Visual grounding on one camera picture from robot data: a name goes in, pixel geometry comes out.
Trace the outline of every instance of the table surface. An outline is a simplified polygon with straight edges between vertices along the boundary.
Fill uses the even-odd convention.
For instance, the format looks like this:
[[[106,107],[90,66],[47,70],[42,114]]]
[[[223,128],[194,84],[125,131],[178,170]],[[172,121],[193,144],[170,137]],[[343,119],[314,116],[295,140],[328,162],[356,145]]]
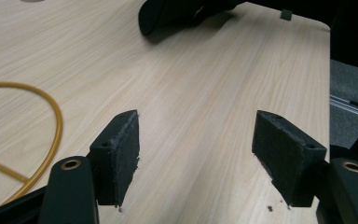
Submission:
[[[0,81],[58,102],[54,162],[85,156],[113,116],[137,109],[139,169],[122,213],[100,207],[102,223],[315,223],[317,201],[289,209],[252,138],[256,111],[266,110],[328,146],[329,28],[245,3],[144,38],[143,2],[0,0]],[[54,131],[42,98],[0,89],[1,163],[31,176]],[[20,186],[0,173],[0,203]]]

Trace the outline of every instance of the gray carpet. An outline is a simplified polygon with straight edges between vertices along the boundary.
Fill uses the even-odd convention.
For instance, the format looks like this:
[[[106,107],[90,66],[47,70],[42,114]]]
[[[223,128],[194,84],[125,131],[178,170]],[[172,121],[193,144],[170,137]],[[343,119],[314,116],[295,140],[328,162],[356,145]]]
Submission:
[[[358,67],[331,61],[330,94],[358,102]],[[330,105],[330,144],[351,147],[358,138],[358,115]]]

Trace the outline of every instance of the cable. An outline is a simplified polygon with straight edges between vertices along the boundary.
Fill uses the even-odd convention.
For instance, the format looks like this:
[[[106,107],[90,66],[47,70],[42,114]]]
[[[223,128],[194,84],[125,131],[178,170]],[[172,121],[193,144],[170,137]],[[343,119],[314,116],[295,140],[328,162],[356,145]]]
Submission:
[[[26,91],[33,92],[37,95],[40,95],[41,97],[43,97],[45,100],[47,100],[50,103],[52,109],[54,110],[54,114],[56,116],[56,121],[57,121],[56,122],[56,133],[54,135],[54,140],[51,144],[51,148],[48,151],[48,155],[43,160],[43,162],[39,166],[39,168],[37,168],[36,172],[34,172],[34,174],[29,179],[25,180],[24,185],[3,203],[3,204],[6,204],[6,203],[9,203],[9,202],[17,199],[17,198],[20,198],[22,195],[24,195],[26,192],[28,192],[31,189],[31,187],[40,179],[42,174],[45,173],[46,169],[51,164],[52,160],[54,159],[54,156],[57,153],[58,147],[59,147],[61,139],[62,139],[62,126],[63,125],[62,125],[62,113],[61,113],[60,108],[58,107],[58,105],[54,101],[54,99],[50,95],[45,93],[44,91],[39,90],[38,88],[30,86],[30,85],[16,83],[16,82],[0,82],[0,88],[14,88],[14,89],[26,90]]]

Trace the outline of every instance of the light wood tabletop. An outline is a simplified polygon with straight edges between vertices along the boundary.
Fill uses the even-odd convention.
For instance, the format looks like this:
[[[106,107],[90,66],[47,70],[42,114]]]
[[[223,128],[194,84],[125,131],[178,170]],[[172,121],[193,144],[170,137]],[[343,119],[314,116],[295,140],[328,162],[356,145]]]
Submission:
[[[245,3],[147,39],[143,2],[0,0],[0,81],[57,101],[54,162],[87,155],[112,117],[137,109],[139,169],[121,213],[99,208],[102,223],[316,223],[317,200],[288,208],[252,139],[256,111],[266,110],[328,147],[329,28]],[[54,131],[42,98],[0,89],[0,163],[32,175]],[[0,203],[20,186],[0,173]]]

